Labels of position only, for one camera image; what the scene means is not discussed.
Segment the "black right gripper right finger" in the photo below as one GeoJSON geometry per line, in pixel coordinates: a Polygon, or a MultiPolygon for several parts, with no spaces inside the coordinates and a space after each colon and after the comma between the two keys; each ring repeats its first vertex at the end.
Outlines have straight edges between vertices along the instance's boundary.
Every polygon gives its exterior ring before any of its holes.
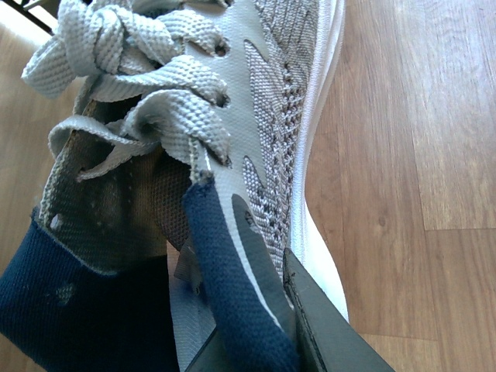
{"type": "Polygon", "coordinates": [[[284,289],[296,316],[301,371],[392,371],[352,328],[291,250],[284,251],[284,289]]]}

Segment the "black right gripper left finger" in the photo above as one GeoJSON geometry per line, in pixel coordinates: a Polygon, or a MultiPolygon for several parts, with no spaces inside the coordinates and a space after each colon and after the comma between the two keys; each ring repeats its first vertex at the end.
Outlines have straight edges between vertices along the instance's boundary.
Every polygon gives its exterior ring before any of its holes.
{"type": "Polygon", "coordinates": [[[207,338],[205,344],[198,351],[186,372],[232,372],[226,348],[217,328],[207,338]]]}

